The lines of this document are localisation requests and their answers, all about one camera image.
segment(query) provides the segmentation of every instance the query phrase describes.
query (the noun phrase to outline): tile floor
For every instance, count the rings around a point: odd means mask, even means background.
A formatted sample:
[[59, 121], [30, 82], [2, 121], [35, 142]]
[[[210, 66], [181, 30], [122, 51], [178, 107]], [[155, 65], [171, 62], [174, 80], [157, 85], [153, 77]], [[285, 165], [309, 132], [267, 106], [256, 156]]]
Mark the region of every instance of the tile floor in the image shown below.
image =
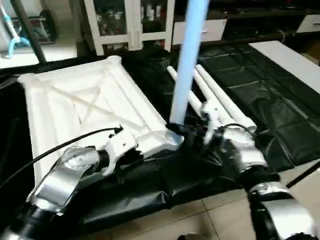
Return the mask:
[[[309, 166], [307, 163], [281, 173], [288, 183]], [[320, 223], [320, 171], [291, 189], [292, 194]], [[121, 224], [78, 240], [176, 240], [186, 233], [203, 234], [209, 240], [255, 240], [249, 203], [243, 190], [175, 206], [154, 214]]]

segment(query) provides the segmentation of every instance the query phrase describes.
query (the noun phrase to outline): black plastic sheet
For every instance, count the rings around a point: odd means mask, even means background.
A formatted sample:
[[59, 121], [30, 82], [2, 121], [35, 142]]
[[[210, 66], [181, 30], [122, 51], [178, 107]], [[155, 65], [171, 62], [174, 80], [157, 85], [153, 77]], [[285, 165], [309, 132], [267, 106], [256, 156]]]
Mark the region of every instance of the black plastic sheet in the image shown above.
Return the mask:
[[[1, 82], [12, 74], [40, 73], [84, 64], [101, 58], [78, 58], [3, 71]], [[320, 96], [248, 45], [216, 46], [201, 50], [201, 63], [236, 104], [258, 126], [258, 143], [277, 171], [320, 157]], [[122, 55], [122, 64], [162, 117], [168, 121], [174, 81], [167, 73], [177, 65], [177, 54], [137, 51]], [[204, 98], [196, 85], [196, 95]], [[0, 89], [0, 181], [31, 161], [24, 90], [18, 83]], [[198, 117], [189, 107], [186, 123]], [[3, 227], [34, 184], [32, 167], [2, 189]], [[240, 188], [229, 159], [213, 147], [206, 155], [192, 150], [161, 152], [148, 162], [118, 169], [116, 174], [81, 190], [62, 217], [70, 235], [100, 231], [175, 205]]]
[[257, 123], [270, 166], [283, 171], [319, 158], [317, 92], [247, 44], [207, 49], [199, 62]]

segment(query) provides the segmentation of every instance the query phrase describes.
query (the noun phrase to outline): drawer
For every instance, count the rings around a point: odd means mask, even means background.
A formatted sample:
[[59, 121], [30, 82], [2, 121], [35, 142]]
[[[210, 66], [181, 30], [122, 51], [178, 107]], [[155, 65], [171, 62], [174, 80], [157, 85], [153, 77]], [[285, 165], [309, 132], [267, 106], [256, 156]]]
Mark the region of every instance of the drawer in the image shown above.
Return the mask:
[[296, 32], [310, 33], [318, 31], [320, 31], [320, 15], [307, 15]]
[[[204, 22], [201, 42], [219, 41], [225, 30], [227, 19], [207, 20]], [[176, 22], [172, 44], [182, 44], [185, 38], [186, 22]]]

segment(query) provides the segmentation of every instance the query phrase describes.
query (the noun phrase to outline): white tray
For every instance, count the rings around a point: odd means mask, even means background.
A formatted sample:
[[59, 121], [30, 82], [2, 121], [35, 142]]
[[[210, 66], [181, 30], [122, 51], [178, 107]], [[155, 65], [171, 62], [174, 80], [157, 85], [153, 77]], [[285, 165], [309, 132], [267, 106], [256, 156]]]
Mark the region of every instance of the white tray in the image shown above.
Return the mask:
[[[168, 140], [166, 122], [121, 65], [119, 56], [49, 71], [25, 74], [33, 157], [88, 132], [122, 125], [137, 138], [144, 157], [163, 149], [176, 150]], [[75, 143], [104, 146], [112, 132], [101, 132]], [[38, 183], [66, 148], [34, 165]]]

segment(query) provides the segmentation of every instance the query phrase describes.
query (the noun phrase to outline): blue tube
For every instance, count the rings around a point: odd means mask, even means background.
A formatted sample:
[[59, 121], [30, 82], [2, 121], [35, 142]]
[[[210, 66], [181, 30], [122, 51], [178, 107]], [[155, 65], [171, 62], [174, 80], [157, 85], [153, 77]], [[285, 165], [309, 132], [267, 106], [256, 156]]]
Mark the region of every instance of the blue tube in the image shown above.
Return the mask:
[[209, 0], [188, 1], [184, 42], [180, 51], [170, 123], [183, 125], [185, 121], [188, 95], [193, 81], [208, 6]]

